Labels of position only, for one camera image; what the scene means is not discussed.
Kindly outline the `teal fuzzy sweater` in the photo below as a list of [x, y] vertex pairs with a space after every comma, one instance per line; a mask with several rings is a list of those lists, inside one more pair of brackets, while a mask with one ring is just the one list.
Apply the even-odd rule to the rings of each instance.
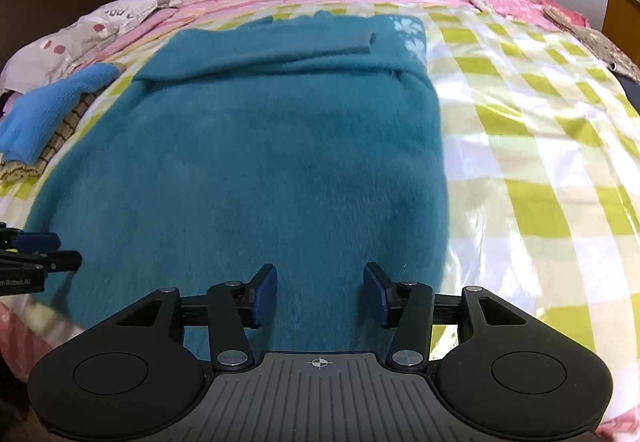
[[448, 194], [414, 17], [265, 18], [176, 33], [47, 177], [26, 222], [80, 252], [39, 301], [88, 328], [158, 288], [278, 272], [256, 351], [373, 351], [374, 262], [442, 281]]

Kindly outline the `bright blue folded sweater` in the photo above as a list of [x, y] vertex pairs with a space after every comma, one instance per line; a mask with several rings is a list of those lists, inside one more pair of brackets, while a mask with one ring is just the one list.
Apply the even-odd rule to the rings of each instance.
[[121, 74], [116, 64], [98, 62], [18, 98], [1, 121], [3, 159], [32, 165], [81, 96], [101, 92]]

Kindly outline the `grey pillow pink dots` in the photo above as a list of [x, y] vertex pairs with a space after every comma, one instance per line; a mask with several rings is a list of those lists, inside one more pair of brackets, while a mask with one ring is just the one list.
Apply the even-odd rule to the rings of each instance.
[[61, 80], [154, 12], [178, 5], [178, 0], [117, 0], [102, 5], [15, 52], [1, 72], [1, 90], [27, 93]]

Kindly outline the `floral patterned cloth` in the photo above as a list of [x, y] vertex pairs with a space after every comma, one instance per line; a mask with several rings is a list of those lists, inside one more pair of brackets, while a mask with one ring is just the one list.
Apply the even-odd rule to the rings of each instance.
[[585, 45], [594, 56], [608, 67], [608, 70], [639, 83], [639, 67], [602, 32], [572, 24], [568, 18], [553, 7], [545, 7], [542, 13], [558, 27], [574, 35], [582, 45]]

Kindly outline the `wooden side cabinet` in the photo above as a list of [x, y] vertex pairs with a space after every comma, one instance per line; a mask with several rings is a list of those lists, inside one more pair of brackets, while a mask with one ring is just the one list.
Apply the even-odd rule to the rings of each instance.
[[639, 64], [639, 0], [608, 0], [602, 32], [625, 52], [633, 62]]

